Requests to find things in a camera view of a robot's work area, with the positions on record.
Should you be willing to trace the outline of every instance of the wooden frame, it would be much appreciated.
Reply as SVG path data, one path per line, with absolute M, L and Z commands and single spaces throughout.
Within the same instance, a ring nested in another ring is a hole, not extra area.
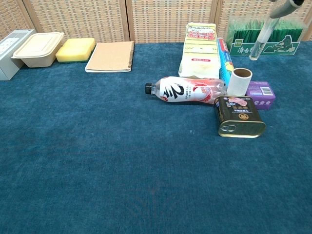
M 218 25 L 219 25 L 219 18 L 220 18 L 220 14 L 221 14 L 221 8 L 223 5 L 223 0 L 217 0 L 217 5 L 216 5 L 216 9 L 215 9 L 215 14 L 214 14 L 214 23 L 216 25 L 216 29 L 218 30 Z
M 32 21 L 32 24 L 33 24 L 35 30 L 37 31 L 37 33 L 43 33 L 43 28 L 39 22 L 39 19 L 36 15 L 32 5 L 31 5 L 30 0 L 22 0 L 22 1 L 24 3 L 25 9 L 28 12 L 28 15 Z
M 134 41 L 136 36 L 135 36 L 135 27 L 133 23 L 132 1 L 126 0 L 126 6 L 127 6 L 129 36 L 130 36 L 130 40 Z
M 29 17 L 29 14 L 28 14 L 28 12 L 27 12 L 27 10 L 26 10 L 26 7 L 25 7 L 25 5 L 23 4 L 23 2 L 20 1 L 20 0 L 16 0 L 16 2 L 18 3 L 19 8 L 20 8 L 20 10 L 21 10 L 21 12 L 22 12 L 22 14 L 23 14 L 23 16 L 24 16 L 24 18 L 25 18 L 26 23 L 28 24 L 28 26 L 29 26 L 30 28 L 35 28 L 33 22 L 31 21 L 31 19 L 30 19 L 30 17 Z
M 309 26 L 306 34 L 304 35 L 302 40 L 310 40 L 312 39 L 312 7 L 310 8 L 304 22 Z
M 209 22 L 215 23 L 217 8 L 219 6 L 219 2 L 220 1 L 222 1 L 222 0 L 213 0 L 212 6 L 211 6 L 211 10 L 210 10 Z
M 121 20 L 122 20 L 124 38 L 125 38 L 125 41 L 129 41 L 130 35 L 129 35 L 129 28 L 128 28 L 126 1 L 119 0 L 119 5 L 120 5 L 120 11 L 121 11 Z

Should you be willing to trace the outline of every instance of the plastic bottle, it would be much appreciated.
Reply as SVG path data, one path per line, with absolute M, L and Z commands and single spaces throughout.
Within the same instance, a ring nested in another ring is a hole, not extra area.
M 213 78 L 164 77 L 155 84 L 146 83 L 145 93 L 155 95 L 163 101 L 201 101 L 213 104 L 214 100 L 225 95 L 225 83 Z

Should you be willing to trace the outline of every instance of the black bottle cap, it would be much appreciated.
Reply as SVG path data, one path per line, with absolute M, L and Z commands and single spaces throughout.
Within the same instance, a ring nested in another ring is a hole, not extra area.
M 152 94 L 152 83 L 146 83 L 145 84 L 145 93 L 146 94 Z
M 293 0 L 293 2 L 297 5 L 297 6 L 301 6 L 303 4 L 304 0 Z

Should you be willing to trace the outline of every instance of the white label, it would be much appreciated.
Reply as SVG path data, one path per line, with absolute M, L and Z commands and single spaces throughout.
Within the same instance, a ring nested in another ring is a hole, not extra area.
M 214 33 L 214 30 L 209 27 L 191 26 L 188 28 L 188 32 L 194 33 Z
M 203 81 L 181 77 L 167 77 L 160 82 L 159 96 L 164 101 L 202 101 L 212 98 L 211 88 Z
M 8 48 L 10 48 L 11 45 L 13 45 L 18 40 L 19 38 L 8 38 L 4 40 L 0 44 L 0 55 L 2 55 Z
M 263 95 L 273 96 L 273 93 L 269 87 L 260 87 Z

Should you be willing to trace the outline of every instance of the can lid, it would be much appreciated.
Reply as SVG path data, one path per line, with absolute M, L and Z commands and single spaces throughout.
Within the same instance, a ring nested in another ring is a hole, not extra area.
M 145 84 L 145 93 L 146 94 L 152 94 L 152 83 L 146 83 Z
M 262 121 L 227 120 L 220 124 L 218 133 L 222 137 L 255 138 L 265 129 L 266 124 Z

